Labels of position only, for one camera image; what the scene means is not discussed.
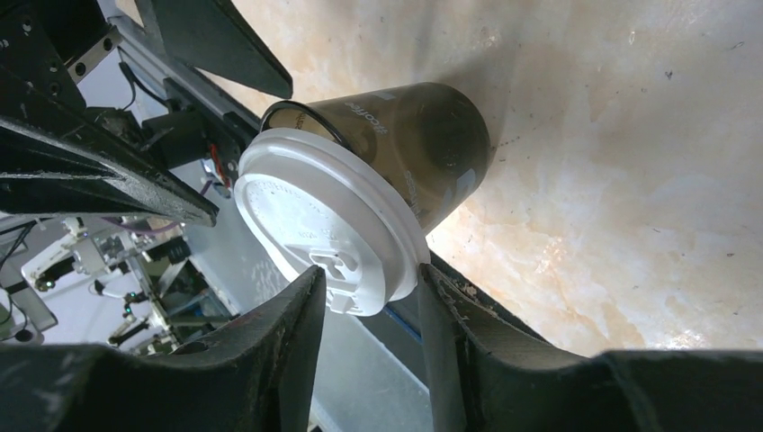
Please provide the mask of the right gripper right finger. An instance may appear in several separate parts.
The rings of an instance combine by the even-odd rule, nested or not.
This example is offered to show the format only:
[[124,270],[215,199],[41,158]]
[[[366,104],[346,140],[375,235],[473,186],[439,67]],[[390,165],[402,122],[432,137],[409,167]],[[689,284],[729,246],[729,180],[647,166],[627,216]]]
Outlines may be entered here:
[[585,357],[505,322],[431,265],[419,319],[437,431],[759,431],[759,351]]

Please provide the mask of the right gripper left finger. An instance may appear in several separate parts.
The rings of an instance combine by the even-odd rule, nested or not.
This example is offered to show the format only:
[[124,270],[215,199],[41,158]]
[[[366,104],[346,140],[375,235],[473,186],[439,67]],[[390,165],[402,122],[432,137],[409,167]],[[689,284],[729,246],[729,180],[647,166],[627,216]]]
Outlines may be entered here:
[[169,355],[4,346],[4,431],[304,431],[325,316],[312,266],[269,301]]

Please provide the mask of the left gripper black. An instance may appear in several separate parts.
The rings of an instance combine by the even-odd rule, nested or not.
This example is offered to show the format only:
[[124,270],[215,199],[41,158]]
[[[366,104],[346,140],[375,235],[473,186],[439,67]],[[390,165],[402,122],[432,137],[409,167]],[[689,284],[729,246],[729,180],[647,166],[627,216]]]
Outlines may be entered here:
[[[159,50],[281,98],[291,74],[230,1],[138,1]],[[1,211],[158,216],[212,226],[218,207],[167,170],[191,160],[190,130],[90,108],[77,84],[120,42],[95,1],[1,3]]]

